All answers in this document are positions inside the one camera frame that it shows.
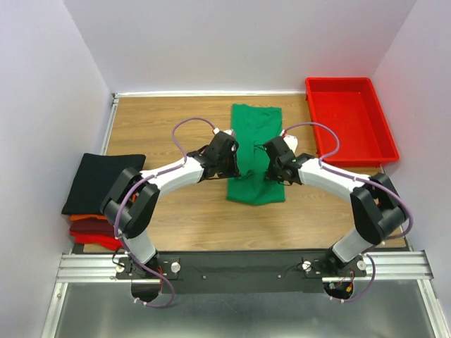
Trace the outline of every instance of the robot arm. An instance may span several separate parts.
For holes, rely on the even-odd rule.
[[[363,251],[380,244],[407,219],[399,203],[386,192],[331,173],[321,166],[333,168],[348,177],[373,180],[397,194],[392,182],[384,174],[372,177],[359,175],[324,163],[320,165],[319,159],[309,154],[296,157],[292,147],[290,149],[281,136],[265,143],[264,148],[270,158],[266,178],[318,187],[352,205],[355,228],[332,245],[326,256],[315,263],[317,270],[337,273]]]
[[[238,143],[232,135],[232,130],[219,131],[209,145],[188,153],[186,158],[140,173],[128,168],[116,180],[101,205],[101,212],[111,224],[115,223],[120,205],[131,186],[143,177],[153,176],[143,183],[133,199],[127,202],[118,225],[127,247],[141,263],[148,263],[156,255],[156,249],[146,229],[160,197],[185,185],[209,180],[214,176],[227,178],[240,175],[236,164]]]

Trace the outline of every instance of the metal frame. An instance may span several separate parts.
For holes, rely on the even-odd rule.
[[[205,96],[205,95],[231,95],[224,92],[168,92],[168,93],[122,93],[113,94],[113,103],[111,106],[111,115],[106,129],[104,142],[101,148],[101,155],[106,154],[114,118],[120,97],[146,97],[146,96]],[[303,94],[301,92],[233,92],[233,95],[287,95]],[[431,280],[433,274],[429,266],[426,254],[423,251],[375,251],[371,253],[377,269],[376,280],[417,280],[421,295],[423,297],[426,311],[431,322],[435,337],[449,338],[450,332],[447,323],[441,311],[440,304],[435,297]],[[55,337],[58,322],[63,311],[64,301],[69,283],[132,283],[131,280],[117,280],[116,266],[113,264],[111,254],[69,254],[61,258],[54,293],[51,297],[47,318],[42,331],[42,338]],[[371,262],[364,258],[366,263],[366,272],[369,276],[358,277],[356,280],[368,280],[373,273]],[[324,282],[336,281],[337,278],[323,278]],[[159,283],[159,280],[136,280],[135,282]]]

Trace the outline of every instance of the stack of folded clothes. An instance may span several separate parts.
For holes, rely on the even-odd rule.
[[[121,248],[114,238],[113,225],[100,213],[100,206],[119,174],[130,167],[141,171],[145,161],[145,155],[83,155],[61,211],[73,222],[70,234],[75,243],[100,244],[110,250]]]

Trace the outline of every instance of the white knob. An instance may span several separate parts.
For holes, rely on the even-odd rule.
[[[174,262],[171,264],[171,271],[173,273],[178,273],[180,271],[180,264],[178,262]]]

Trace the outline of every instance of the red folded cloth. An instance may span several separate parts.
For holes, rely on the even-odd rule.
[[[122,244],[118,239],[104,234],[84,234],[76,231],[70,231],[70,235],[75,237],[75,243],[78,244],[100,244],[104,248],[113,251],[122,248]]]
[[[114,237],[113,225],[107,220],[99,220],[97,218],[76,220],[70,226],[70,231],[83,234],[104,234],[105,236]]]

